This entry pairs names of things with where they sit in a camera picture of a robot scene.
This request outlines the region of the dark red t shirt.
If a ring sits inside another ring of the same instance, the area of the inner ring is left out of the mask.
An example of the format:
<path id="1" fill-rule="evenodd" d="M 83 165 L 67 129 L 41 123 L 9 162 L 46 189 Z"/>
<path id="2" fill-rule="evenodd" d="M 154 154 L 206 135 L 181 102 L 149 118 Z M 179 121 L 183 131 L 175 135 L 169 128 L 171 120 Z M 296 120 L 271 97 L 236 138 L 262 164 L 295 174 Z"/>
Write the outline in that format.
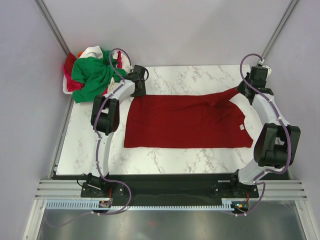
<path id="1" fill-rule="evenodd" d="M 125 148 L 250 148 L 236 88 L 206 95 L 145 95 L 130 105 Z"/>

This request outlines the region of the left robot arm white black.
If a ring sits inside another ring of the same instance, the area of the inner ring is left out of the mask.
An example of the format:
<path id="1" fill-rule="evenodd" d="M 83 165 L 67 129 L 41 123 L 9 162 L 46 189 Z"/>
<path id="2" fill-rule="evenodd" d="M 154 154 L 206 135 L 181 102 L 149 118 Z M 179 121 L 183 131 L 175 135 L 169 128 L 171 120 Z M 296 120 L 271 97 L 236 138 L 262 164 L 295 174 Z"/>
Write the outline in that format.
<path id="1" fill-rule="evenodd" d="M 124 77 L 120 83 L 106 95 L 97 95 L 93 100 L 90 123 L 97 134 L 94 160 L 91 170 L 85 174 L 85 182 L 81 187 L 82 198 L 106 198 L 113 180 L 105 180 L 109 175 L 109 155 L 114 133 L 120 125 L 120 105 L 129 97 L 146 95 L 145 81 L 149 71 L 140 65 Z"/>

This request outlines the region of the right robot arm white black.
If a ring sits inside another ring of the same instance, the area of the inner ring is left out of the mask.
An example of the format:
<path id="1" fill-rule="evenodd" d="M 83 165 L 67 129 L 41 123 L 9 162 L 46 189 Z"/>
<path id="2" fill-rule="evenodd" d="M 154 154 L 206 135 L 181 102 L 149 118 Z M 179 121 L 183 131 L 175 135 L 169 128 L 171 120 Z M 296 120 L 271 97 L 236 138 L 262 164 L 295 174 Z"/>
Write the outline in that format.
<path id="1" fill-rule="evenodd" d="M 269 72 L 266 66 L 253 66 L 236 88 L 256 110 L 263 127 L 253 149 L 253 159 L 231 177 L 229 191 L 235 197 L 242 196 L 247 189 L 253 190 L 269 173 L 284 174 L 297 151 L 301 130 L 280 113 L 272 90 L 266 87 Z"/>

